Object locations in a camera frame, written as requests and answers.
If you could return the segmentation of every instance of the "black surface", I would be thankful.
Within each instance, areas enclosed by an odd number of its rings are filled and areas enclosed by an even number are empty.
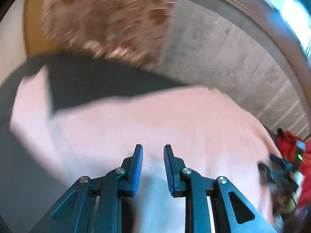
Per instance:
[[[0,87],[0,215],[13,233],[28,232],[69,187],[53,179],[9,131],[21,79],[36,74],[45,64],[54,109],[107,96],[130,97],[182,86],[117,61],[82,55],[40,55],[18,68]]]

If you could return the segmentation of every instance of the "triangular cutout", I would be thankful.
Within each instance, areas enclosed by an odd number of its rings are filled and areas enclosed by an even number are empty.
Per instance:
[[[238,224],[243,224],[255,219],[255,215],[234,192],[229,192],[229,198]]]
[[[54,211],[52,214],[52,218],[57,220],[61,223],[67,223],[70,219],[71,213],[75,206],[76,200],[78,197],[78,192],[73,191],[63,202],[60,206]]]

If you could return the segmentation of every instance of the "beige wall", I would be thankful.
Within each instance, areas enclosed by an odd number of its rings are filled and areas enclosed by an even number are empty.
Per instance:
[[[27,58],[23,37],[25,0],[16,0],[0,22],[0,85]]]

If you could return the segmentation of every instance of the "red cloth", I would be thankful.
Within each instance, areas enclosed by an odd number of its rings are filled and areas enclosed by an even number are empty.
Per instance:
[[[276,145],[280,150],[282,156],[289,162],[293,162],[296,153],[296,142],[301,140],[290,133],[284,131],[283,135],[278,135],[276,138]],[[302,193],[298,201],[298,207],[303,208],[309,201],[311,201],[311,141],[306,142],[306,150],[303,155],[303,159],[306,163],[301,163],[299,171],[305,176],[302,184]]]

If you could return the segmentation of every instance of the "bolt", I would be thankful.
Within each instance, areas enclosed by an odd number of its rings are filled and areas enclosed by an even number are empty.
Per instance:
[[[80,183],[86,183],[89,181],[89,177],[88,176],[82,176],[80,179],[79,179]]]
[[[228,182],[227,178],[224,176],[221,176],[218,178],[219,183],[226,184]]]
[[[122,167],[119,167],[119,168],[116,169],[116,173],[117,173],[117,174],[125,173],[125,169],[122,168]]]
[[[192,170],[190,168],[186,168],[186,167],[182,171],[183,171],[184,174],[192,173]]]

